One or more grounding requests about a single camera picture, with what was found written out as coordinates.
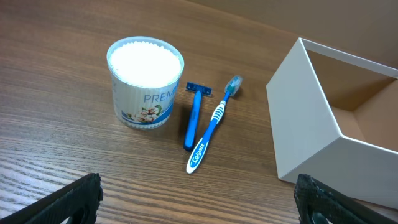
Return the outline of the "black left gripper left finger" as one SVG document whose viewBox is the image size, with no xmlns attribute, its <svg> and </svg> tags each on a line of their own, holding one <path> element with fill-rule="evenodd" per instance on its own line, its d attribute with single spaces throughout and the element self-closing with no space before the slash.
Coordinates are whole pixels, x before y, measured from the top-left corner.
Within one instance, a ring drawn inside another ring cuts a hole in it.
<svg viewBox="0 0 398 224">
<path fill-rule="evenodd" d="M 1 219 L 1 224 L 94 224 L 103 200 L 99 173 L 90 173 L 35 203 Z"/>
</svg>

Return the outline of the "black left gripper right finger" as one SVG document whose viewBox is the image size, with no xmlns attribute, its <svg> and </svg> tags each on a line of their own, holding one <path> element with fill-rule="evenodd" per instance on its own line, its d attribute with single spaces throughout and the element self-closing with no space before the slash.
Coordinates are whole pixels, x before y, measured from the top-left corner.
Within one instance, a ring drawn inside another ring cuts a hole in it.
<svg viewBox="0 0 398 224">
<path fill-rule="evenodd" d="M 294 199 L 300 224 L 397 224 L 308 174 L 298 175 Z"/>
</svg>

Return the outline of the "cotton swab round container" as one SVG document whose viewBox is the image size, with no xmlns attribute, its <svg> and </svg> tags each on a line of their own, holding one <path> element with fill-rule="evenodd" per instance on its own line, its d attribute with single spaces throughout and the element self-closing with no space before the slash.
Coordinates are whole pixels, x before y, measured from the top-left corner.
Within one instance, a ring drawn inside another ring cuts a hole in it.
<svg viewBox="0 0 398 224">
<path fill-rule="evenodd" d="M 126 37 L 106 54 L 114 112 L 134 129 L 154 129 L 169 119 L 184 69 L 173 45 L 153 37 Z"/>
</svg>

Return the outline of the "blue white Colgate toothbrush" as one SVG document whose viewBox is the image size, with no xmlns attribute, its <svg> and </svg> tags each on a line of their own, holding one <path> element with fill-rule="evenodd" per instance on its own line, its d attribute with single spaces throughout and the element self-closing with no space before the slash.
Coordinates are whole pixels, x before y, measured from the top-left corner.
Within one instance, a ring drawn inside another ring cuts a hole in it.
<svg viewBox="0 0 398 224">
<path fill-rule="evenodd" d="M 211 115 L 210 123 L 204 135 L 198 140 L 193 150 L 190 151 L 192 153 L 187 162 L 186 173 L 192 174 L 199 167 L 208 149 L 212 134 L 224 115 L 229 98 L 236 94 L 242 82 L 243 78 L 239 75 L 235 75 L 224 88 L 224 97 Z"/>
</svg>

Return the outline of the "white open cardboard box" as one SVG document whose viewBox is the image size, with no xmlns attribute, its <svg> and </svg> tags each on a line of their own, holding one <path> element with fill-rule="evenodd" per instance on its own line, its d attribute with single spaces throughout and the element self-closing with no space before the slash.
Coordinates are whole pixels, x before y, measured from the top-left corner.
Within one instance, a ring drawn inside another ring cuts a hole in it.
<svg viewBox="0 0 398 224">
<path fill-rule="evenodd" d="M 397 70 L 300 38 L 266 86 L 277 175 L 397 207 Z"/>
</svg>

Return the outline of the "blue disposable razor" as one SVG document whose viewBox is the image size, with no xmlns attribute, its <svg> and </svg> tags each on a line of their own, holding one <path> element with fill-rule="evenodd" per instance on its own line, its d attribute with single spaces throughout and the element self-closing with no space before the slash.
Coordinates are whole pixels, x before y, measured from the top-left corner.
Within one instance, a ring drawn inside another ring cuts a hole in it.
<svg viewBox="0 0 398 224">
<path fill-rule="evenodd" d="M 197 130 L 198 117 L 200 114 L 202 96 L 211 96 L 212 89 L 210 87 L 192 82 L 188 82 L 185 89 L 187 91 L 195 93 L 183 144 L 183 148 L 186 151 L 192 151 L 195 143 L 195 135 Z"/>
</svg>

